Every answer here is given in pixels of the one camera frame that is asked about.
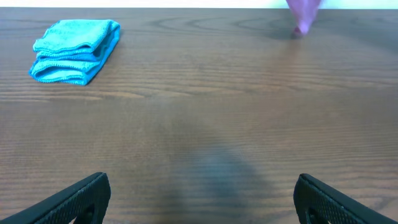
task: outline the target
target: brown wooden surface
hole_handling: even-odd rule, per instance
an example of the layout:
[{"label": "brown wooden surface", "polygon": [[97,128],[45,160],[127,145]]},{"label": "brown wooden surface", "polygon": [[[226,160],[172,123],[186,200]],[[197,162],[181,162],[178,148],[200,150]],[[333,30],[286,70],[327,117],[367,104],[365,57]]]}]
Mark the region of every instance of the brown wooden surface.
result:
[{"label": "brown wooden surface", "polygon": [[[114,19],[88,86],[37,83],[59,19]],[[97,171],[104,223],[298,223],[306,172],[398,220],[398,13],[0,8],[0,219]]]}]

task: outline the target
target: white background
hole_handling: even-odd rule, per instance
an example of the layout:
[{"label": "white background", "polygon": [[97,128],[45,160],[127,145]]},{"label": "white background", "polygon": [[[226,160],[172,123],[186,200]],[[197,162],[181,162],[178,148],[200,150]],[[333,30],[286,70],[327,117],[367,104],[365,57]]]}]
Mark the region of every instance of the white background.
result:
[{"label": "white background", "polygon": [[[0,0],[12,7],[285,8],[285,0]],[[326,9],[398,9],[398,0],[324,0]]]}]

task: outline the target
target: purple object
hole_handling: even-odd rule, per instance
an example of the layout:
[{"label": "purple object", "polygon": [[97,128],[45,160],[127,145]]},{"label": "purple object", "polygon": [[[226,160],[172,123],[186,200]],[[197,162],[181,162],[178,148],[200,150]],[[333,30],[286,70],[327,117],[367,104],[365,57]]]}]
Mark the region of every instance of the purple object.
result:
[{"label": "purple object", "polygon": [[321,0],[286,0],[296,19],[295,35],[305,35],[315,20]]}]

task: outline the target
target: blue towel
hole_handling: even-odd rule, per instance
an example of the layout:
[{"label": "blue towel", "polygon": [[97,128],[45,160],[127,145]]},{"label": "blue towel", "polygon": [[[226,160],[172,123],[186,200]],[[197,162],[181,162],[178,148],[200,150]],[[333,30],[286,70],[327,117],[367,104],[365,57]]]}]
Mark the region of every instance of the blue towel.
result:
[{"label": "blue towel", "polygon": [[36,40],[29,74],[39,82],[86,85],[102,68],[119,40],[112,20],[62,20]]}]

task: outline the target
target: tabletop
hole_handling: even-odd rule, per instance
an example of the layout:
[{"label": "tabletop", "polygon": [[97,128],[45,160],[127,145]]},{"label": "tabletop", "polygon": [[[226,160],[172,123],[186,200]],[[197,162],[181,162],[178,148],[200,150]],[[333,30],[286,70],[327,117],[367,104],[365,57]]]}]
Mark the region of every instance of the tabletop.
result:
[{"label": "tabletop", "polygon": [[[87,86],[38,83],[60,19],[114,19]],[[94,172],[104,223],[298,223],[309,173],[398,220],[398,13],[0,8],[0,219]]]}]

